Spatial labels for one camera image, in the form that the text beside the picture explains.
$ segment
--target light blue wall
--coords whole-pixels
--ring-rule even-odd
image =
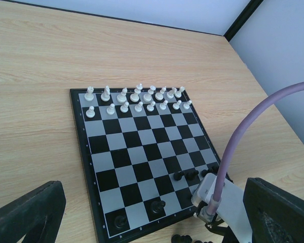
[[[304,0],[264,0],[230,44],[268,95],[304,81]],[[304,144],[304,91],[277,108]]]
[[[224,35],[250,0],[17,0]]]

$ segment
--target wooden table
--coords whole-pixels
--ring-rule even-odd
[[[220,156],[266,94],[224,37],[0,1],[0,207],[50,180],[67,205],[57,242],[96,242],[69,89],[185,86]],[[304,199],[304,146],[275,107],[242,139],[229,174],[261,177]],[[196,218],[175,233],[220,242]]]

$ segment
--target white chess piece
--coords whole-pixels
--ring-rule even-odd
[[[113,115],[115,113],[115,105],[113,103],[110,104],[106,111],[108,115]]]
[[[95,107],[90,106],[89,110],[86,111],[86,116],[89,118],[93,118],[95,116],[95,111],[94,111]]]
[[[138,102],[138,104],[135,105],[135,107],[134,107],[135,111],[136,112],[141,112],[142,111],[142,105],[143,105],[142,101]]]
[[[191,104],[192,104],[192,101],[191,100],[188,100],[187,103],[184,103],[183,107],[188,110],[190,107],[191,107]]]
[[[177,109],[179,109],[180,104],[181,104],[181,100],[178,100],[177,103],[173,103],[172,107],[173,107],[175,110],[177,110]]]
[[[126,113],[128,111],[128,106],[129,106],[129,103],[125,102],[125,104],[121,106],[121,112]]]
[[[147,91],[147,94],[143,95],[143,100],[146,102],[150,102],[155,90],[156,90],[156,87],[151,86],[150,89]]]
[[[184,87],[181,86],[180,89],[174,93],[175,97],[180,98],[181,97],[181,93],[184,91]]]
[[[148,111],[153,111],[155,105],[156,105],[155,101],[152,101],[150,105],[147,105],[146,109]]]
[[[160,90],[160,92],[156,93],[155,98],[156,98],[157,100],[162,100],[162,99],[163,99],[163,94],[164,94],[164,92],[165,92],[166,90],[167,90],[167,87],[164,86],[164,87]]]
[[[92,101],[93,100],[93,87],[89,86],[87,89],[87,92],[85,94],[86,101]]]
[[[174,93],[176,93],[176,92],[177,92],[177,89],[176,89],[175,87],[172,87],[172,89],[171,89],[169,92],[167,92],[168,98],[169,98],[169,99],[172,99]]]
[[[117,95],[117,101],[120,103],[124,103],[126,101],[126,93],[127,93],[127,89],[123,88],[122,92]]]
[[[161,103],[161,104],[159,105],[160,109],[162,109],[162,110],[167,109],[167,104],[168,104],[168,101],[165,100],[163,103]]]
[[[104,91],[101,94],[100,98],[101,98],[102,101],[108,101],[110,99],[110,89],[109,89],[108,85],[104,89]]]
[[[141,90],[143,89],[142,84],[139,84],[136,86],[136,89],[134,89],[134,93],[131,94],[130,99],[133,102],[137,102],[139,100],[138,94],[141,93]]]

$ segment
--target black chessboard frame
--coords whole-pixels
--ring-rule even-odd
[[[103,93],[104,89],[95,89],[94,94],[97,93]],[[85,177],[87,182],[87,188],[89,192],[89,198],[90,198],[90,204],[92,209],[92,214],[94,216],[94,222],[96,227],[96,233],[99,243],[126,243],[133,241],[135,239],[138,239],[140,237],[143,237],[147,234],[150,234],[152,232],[155,232],[157,230],[160,230],[162,228],[165,228],[169,225],[172,225],[174,223],[177,223],[179,221],[182,221],[186,218],[191,217],[194,214],[194,211],[196,209],[195,206],[191,206],[189,208],[186,208],[174,215],[170,215],[164,218],[161,218],[159,220],[152,221],[144,227],[144,229],[136,228],[127,232],[122,233],[122,235],[116,235],[114,237],[109,238],[107,229],[105,227],[106,222],[104,218],[104,213],[101,206],[101,200],[99,195],[99,190],[97,188],[96,177],[95,177],[95,171],[93,169],[93,163],[90,153],[90,148],[88,145],[88,138],[85,130],[85,123],[84,119],[82,117],[83,111],[80,105],[79,101],[79,94],[86,93],[87,89],[70,89],[70,97],[71,97],[71,104],[73,108],[73,114],[74,114],[74,121],[75,121],[75,127],[77,129],[77,135],[78,135],[78,141],[79,141],[79,147],[81,151],[81,158],[83,163],[83,168],[85,171]],[[122,89],[119,88],[111,88],[111,93],[120,93]],[[134,88],[128,89],[128,94],[133,93]],[[189,96],[186,91],[182,94],[185,99],[189,100]],[[201,120],[199,119],[196,110],[194,109],[194,106],[191,105],[191,109],[193,110],[193,114],[196,117],[196,120],[198,124],[201,126],[202,131],[205,135],[206,141],[208,142],[210,148],[212,149],[215,158],[217,159],[217,162],[220,163],[220,158],[214,149],[214,146],[212,142],[210,141],[206,130],[201,123]]]

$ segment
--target gray square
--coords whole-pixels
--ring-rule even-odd
[[[178,127],[167,127],[165,128],[170,141],[181,139]]]
[[[145,151],[142,146],[135,148],[128,148],[127,151],[130,156],[132,165],[147,162]]]
[[[149,223],[143,202],[125,208],[130,229],[136,229]]]
[[[164,164],[163,159],[156,159],[149,161],[150,169],[153,175],[153,178],[165,176],[168,174],[167,168]]]
[[[173,185],[173,189],[175,191],[178,191],[178,190],[181,190],[181,189],[184,189],[184,188],[188,187],[186,178],[184,176],[181,178],[180,181],[176,181],[175,179],[173,179],[173,174],[170,174],[169,176],[170,176],[171,183]]]
[[[85,121],[88,137],[105,135],[105,128],[101,120]]]
[[[154,94],[153,94],[153,95],[152,95],[151,101],[146,102],[146,101],[143,99],[143,96],[144,96],[145,94],[148,94],[148,92],[141,92],[141,93],[138,95],[138,96],[140,97],[140,100],[143,102],[143,104],[151,104],[152,101],[155,101],[155,99],[154,99]]]
[[[172,114],[172,117],[174,119],[174,122],[176,123],[177,126],[183,126],[183,125],[187,125],[187,121],[184,118],[183,114]]]
[[[217,162],[212,149],[208,148],[208,149],[201,150],[201,153],[202,153],[202,156],[203,156],[206,164]]]
[[[85,99],[85,93],[79,94],[79,101],[80,101],[81,107],[98,106],[96,94],[93,94],[92,101],[87,101]]]
[[[107,108],[108,107],[109,107],[108,105],[107,106],[99,106],[99,111],[100,111],[100,114],[101,114],[101,119],[102,120],[117,119],[118,117],[117,117],[116,110],[115,110],[115,113],[112,114],[112,115],[107,114]]]
[[[114,168],[110,152],[92,154],[91,159],[95,173]]]
[[[204,133],[201,129],[201,126],[199,124],[189,124],[188,125],[190,131],[192,132],[192,135],[194,137],[197,137],[197,136],[203,136]]]
[[[127,186],[136,183],[136,177],[133,166],[116,168],[116,175],[119,186]]]
[[[199,150],[198,145],[194,138],[183,139],[183,142],[186,146],[188,153],[196,152]]]
[[[194,192],[196,191],[197,187],[198,187],[198,184],[189,187],[189,190],[191,191],[192,195],[193,195]]]
[[[168,106],[167,106],[167,108],[165,110],[162,110],[162,109],[160,109],[160,104],[162,104],[162,103],[157,103],[156,104],[156,107],[157,107],[157,110],[159,112],[159,115],[168,115],[168,114],[171,114],[171,111],[170,111],[170,109],[169,109]]]
[[[151,129],[138,131],[142,145],[157,143]]]
[[[129,107],[130,107],[130,110],[132,112],[133,117],[146,116],[146,113],[145,113],[145,110],[144,110],[143,106],[142,106],[142,111],[141,112],[137,112],[135,110],[135,104],[129,105]]]
[[[154,179],[141,181],[138,183],[143,201],[159,196],[159,192]]]
[[[202,166],[195,167],[195,169],[199,171],[198,177],[202,181],[204,179],[204,177],[202,176],[202,171],[208,170],[210,168],[208,168],[207,165],[202,165]]]
[[[168,98],[167,92],[164,93],[163,97],[164,97],[165,100],[169,101],[169,103],[177,103],[177,100],[176,100],[175,96],[173,96],[171,99]]]
[[[160,196],[161,200],[166,202],[164,211],[167,216],[180,212],[181,206],[175,192]]]
[[[101,191],[100,200],[104,214],[124,207],[123,197],[119,187],[108,191]]]
[[[124,102],[124,103],[120,103],[120,102],[118,102],[117,101],[117,96],[120,94],[121,92],[119,92],[119,93],[110,93],[110,95],[111,95],[111,98],[112,98],[112,102],[113,102],[113,104],[114,105],[123,105],[126,101],[127,101],[127,99],[126,99],[126,101]]]
[[[177,155],[177,159],[182,170],[188,170],[195,167],[188,153]]]
[[[147,119],[152,129],[164,128],[163,122],[159,115],[149,115]]]
[[[121,118],[118,120],[123,133],[137,131],[134,118]]]
[[[193,110],[192,110],[191,107],[190,107],[189,109],[186,110],[186,109],[183,107],[183,104],[184,104],[184,103],[186,103],[186,102],[182,102],[181,105],[180,105],[180,110],[181,110],[181,112],[182,112],[182,113],[190,113],[190,112],[193,112]]]
[[[109,150],[126,148],[125,139],[122,133],[108,134],[106,137],[109,145]]]
[[[158,143],[158,147],[162,158],[168,158],[176,155],[173,150],[171,142]]]

